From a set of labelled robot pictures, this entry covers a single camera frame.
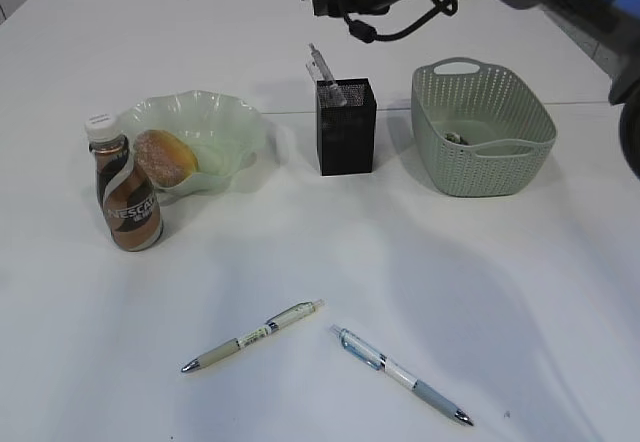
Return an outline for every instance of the black pen holder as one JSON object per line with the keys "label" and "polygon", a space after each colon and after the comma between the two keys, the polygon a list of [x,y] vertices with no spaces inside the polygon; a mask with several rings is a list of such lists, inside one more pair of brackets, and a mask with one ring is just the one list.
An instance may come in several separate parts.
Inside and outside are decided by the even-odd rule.
{"label": "black pen holder", "polygon": [[322,175],[373,170],[376,99],[368,79],[338,80],[347,105],[337,106],[325,81],[316,83],[316,130]]}

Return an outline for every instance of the bottle label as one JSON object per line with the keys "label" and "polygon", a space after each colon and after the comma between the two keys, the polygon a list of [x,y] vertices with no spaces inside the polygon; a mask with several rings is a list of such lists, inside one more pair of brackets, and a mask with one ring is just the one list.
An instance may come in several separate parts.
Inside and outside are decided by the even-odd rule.
{"label": "bottle label", "polygon": [[114,241],[125,250],[150,246],[162,232],[160,206],[128,141],[118,153],[96,157],[98,202]]}
{"label": "bottle label", "polygon": [[144,199],[139,204],[126,209],[107,209],[107,217],[113,219],[133,219],[134,222],[141,222],[149,217],[156,205],[156,195],[154,193]]}

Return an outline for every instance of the pen tip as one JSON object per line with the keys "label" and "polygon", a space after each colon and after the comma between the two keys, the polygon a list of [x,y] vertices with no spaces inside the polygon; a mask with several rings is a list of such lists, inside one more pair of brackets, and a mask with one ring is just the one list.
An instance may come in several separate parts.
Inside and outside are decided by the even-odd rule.
{"label": "pen tip", "polygon": [[191,362],[185,365],[182,369],[180,369],[180,372],[182,372],[183,374],[188,374],[189,372],[194,372],[199,368],[200,368],[200,362],[198,362],[198,359],[193,359]]}
{"label": "pen tip", "polygon": [[458,419],[460,422],[462,422],[464,425],[469,425],[471,427],[473,427],[475,424],[473,423],[473,420],[471,420],[471,417],[469,417],[467,414],[465,414],[464,412],[462,412],[461,410],[458,410],[456,412],[456,419]]}

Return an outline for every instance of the basket handle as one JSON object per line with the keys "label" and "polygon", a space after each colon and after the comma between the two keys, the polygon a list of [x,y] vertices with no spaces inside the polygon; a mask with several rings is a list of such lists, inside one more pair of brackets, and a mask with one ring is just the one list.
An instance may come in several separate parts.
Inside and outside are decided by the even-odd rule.
{"label": "basket handle", "polygon": [[[486,149],[496,149],[501,147],[525,147],[529,150],[523,152],[521,154],[512,154],[512,155],[482,155],[478,154],[478,152],[486,150]],[[503,140],[494,140],[492,142],[485,142],[483,144],[470,145],[466,147],[466,150],[471,152],[474,157],[479,157],[483,159],[506,159],[506,158],[517,158],[517,157],[529,157],[531,153],[540,147],[539,143],[529,142],[527,140],[521,139],[503,139]]]}
{"label": "basket handle", "polygon": [[436,72],[436,69],[439,67],[443,67],[445,65],[458,64],[458,63],[472,65],[474,67],[477,67],[478,70],[474,70],[473,72],[461,72],[454,75],[461,75],[465,73],[467,74],[476,73],[476,72],[479,72],[480,70],[483,70],[489,67],[488,64],[485,64],[484,62],[480,62],[479,60],[472,59],[470,57],[451,57],[449,59],[444,59],[439,62],[436,62],[435,64],[426,65],[423,68],[428,69],[431,73],[435,75],[451,75],[451,74],[438,74]]}

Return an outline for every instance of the white bottle cap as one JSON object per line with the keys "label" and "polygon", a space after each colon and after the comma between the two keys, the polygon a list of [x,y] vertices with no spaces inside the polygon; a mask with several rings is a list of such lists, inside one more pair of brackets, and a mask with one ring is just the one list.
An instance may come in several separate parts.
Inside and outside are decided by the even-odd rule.
{"label": "white bottle cap", "polygon": [[84,130],[87,132],[91,142],[109,142],[122,133],[118,119],[111,114],[100,114],[91,117],[85,122]]}

